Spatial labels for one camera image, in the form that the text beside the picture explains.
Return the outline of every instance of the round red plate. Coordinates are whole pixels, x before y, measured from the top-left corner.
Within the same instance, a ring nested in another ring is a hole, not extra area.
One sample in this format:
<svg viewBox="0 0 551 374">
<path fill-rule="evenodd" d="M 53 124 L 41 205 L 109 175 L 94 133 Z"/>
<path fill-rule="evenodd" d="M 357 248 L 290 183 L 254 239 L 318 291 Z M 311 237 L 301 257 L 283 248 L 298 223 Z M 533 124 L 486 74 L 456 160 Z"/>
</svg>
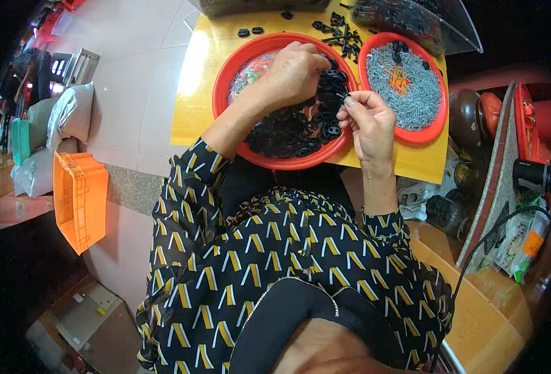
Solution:
<svg viewBox="0 0 551 374">
<path fill-rule="evenodd" d="M 439 103 L 439 113 L 437 117 L 431 122 L 429 127 L 421 131 L 407 131 L 399 126 L 396 126 L 394 134 L 403 140 L 406 140 L 411 143 L 426 143 L 432 141 L 439 135 L 446 124 L 446 118 L 448 117 L 448 91 L 446 90 L 446 85 L 444 84 L 444 77 L 442 72 L 439 71 L 435 62 L 431 56 L 419 46 L 416 42 L 393 32 L 380 32 L 371 36 L 360 49 L 359 53 L 359 77 L 360 84 L 363 90 L 372 90 L 369 85 L 369 77 L 367 76 L 367 55 L 371 53 L 371 49 L 378 48 L 384 44 L 391 43 L 394 40 L 403 41 L 408 44 L 408 48 L 412 50 L 415 55 L 421 55 L 421 58 L 429 63 L 431 70 L 433 70 L 437 77 L 439 78 L 439 89 L 442 93 L 442 100 Z"/>
<path fill-rule="evenodd" d="M 335 58 L 339 64 L 338 69 L 344 71 L 348 76 L 348 89 L 351 92 L 358 89 L 358 84 L 354 79 L 354 74 L 350 70 L 348 64 L 346 64 L 346 61 L 339 56 L 338 52 L 324 42 L 311 38 L 307 35 L 295 34 L 292 32 L 268 34 L 260 36 L 242 45 L 227 58 L 226 62 L 221 67 L 221 70 L 215 80 L 215 85 L 213 86 L 213 117 L 217 118 L 221 113 L 223 113 L 224 110 L 226 110 L 229 84 L 242 65 L 248 63 L 249 60 L 258 57 L 259 55 L 264 55 L 265 52 L 279 51 L 293 41 L 315 44 L 318 52 L 325 53 L 327 56 Z M 238 147 L 238 154 L 255 165 L 259 165 L 264 168 L 275 170 L 300 170 L 310 168 L 311 166 L 315 166 L 326 161 L 331 156 L 344 150 L 344 146 L 347 142 L 351 141 L 351 139 L 352 131 L 348 128 L 343 129 L 342 134 L 338 138 L 322 146 L 317 152 L 300 158 L 292 157 L 289 159 L 274 159 L 267 157 L 264 154 L 252 152 L 249 149 L 249 145 L 244 142 L 242 142 L 240 147 Z"/>
</svg>

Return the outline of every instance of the green plastic basket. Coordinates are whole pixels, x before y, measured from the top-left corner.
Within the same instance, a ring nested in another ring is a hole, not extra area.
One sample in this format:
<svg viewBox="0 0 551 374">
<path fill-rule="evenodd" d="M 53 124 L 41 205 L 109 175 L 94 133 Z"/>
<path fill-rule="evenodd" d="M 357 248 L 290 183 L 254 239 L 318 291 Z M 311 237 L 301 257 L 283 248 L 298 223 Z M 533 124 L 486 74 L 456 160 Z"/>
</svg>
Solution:
<svg viewBox="0 0 551 374">
<path fill-rule="evenodd" d="M 30 157 L 30 127 L 28 120 L 12 121 L 12 154 L 14 162 L 22 165 Z"/>
</svg>

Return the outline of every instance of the pink tiled floor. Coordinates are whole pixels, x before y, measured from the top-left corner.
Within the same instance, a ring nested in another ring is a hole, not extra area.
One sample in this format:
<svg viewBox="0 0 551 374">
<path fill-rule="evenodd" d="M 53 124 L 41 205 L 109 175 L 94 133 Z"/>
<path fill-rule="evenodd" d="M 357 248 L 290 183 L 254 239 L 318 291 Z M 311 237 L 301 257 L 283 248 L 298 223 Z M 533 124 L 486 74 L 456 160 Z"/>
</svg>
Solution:
<svg viewBox="0 0 551 374">
<path fill-rule="evenodd" d="M 51 52 L 101 57 L 86 150 L 100 162 L 167 175 L 171 120 L 184 55 L 199 11 L 187 0 L 88 0 Z M 107 203 L 107 235 L 83 253 L 90 273 L 134 314 L 145 298 L 152 219 Z"/>
</svg>

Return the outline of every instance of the wooden table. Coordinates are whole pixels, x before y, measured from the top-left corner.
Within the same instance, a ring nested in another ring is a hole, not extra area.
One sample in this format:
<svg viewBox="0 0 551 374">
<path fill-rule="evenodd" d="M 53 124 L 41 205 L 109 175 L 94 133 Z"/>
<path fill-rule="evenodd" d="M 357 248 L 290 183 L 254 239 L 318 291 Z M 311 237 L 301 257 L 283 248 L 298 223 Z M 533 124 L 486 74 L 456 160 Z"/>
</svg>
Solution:
<svg viewBox="0 0 551 374">
<path fill-rule="evenodd" d="M 211 95 L 219 69 L 237 48 L 260 36 L 251 34 L 247 38 L 240 38 L 236 34 L 239 29 L 260 26 L 264 28 L 265 34 L 286 31 L 324 39 L 330 35 L 315 30 L 311 25 L 315 20 L 321 20 L 329 25 L 332 11 L 345 16 L 350 29 L 359 30 L 363 41 L 372 35 L 366 29 L 354 25 L 350 11 L 340 7 L 338 1 L 332 1 L 324 13 L 295 12 L 291 20 L 283 19 L 279 12 L 237 14 L 219 20 L 209 20 L 201 15 L 190 39 L 180 74 L 171 128 L 171 144 L 189 146 L 213 122 Z M 359 81 L 358 66 L 350 60 L 346 61 L 353 70 L 356 80 Z M 444 82 L 447 87 L 445 58 L 435 59 L 435 62 L 444 73 Z M 396 140 L 393 155 L 394 172 L 396 175 L 440 184 L 444 174 L 447 146 L 448 120 L 442 133 L 430 143 L 414 145 Z M 328 162 L 360 168 L 354 149 Z"/>
</svg>

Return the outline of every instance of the black blouse with yellow stripes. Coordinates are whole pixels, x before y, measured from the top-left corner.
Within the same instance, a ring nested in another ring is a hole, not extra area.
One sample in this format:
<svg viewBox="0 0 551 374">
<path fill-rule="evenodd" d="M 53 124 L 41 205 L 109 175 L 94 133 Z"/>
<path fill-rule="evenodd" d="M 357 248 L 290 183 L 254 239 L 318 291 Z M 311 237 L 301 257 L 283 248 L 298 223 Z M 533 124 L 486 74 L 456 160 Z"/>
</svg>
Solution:
<svg viewBox="0 0 551 374">
<path fill-rule="evenodd" d="M 228 372 L 247 319 L 282 278 L 331 300 L 353 288 L 391 328 L 399 369 L 421 368 L 449 330 L 451 288 L 413 257 L 398 211 L 363 215 L 359 228 L 328 197 L 277 187 L 224 218 L 216 187 L 229 162 L 199 139 L 170 163 L 154 207 L 147 298 L 136 317 L 144 368 Z M 347 309 L 338 304 L 346 299 L 334 301 L 336 310 Z"/>
</svg>

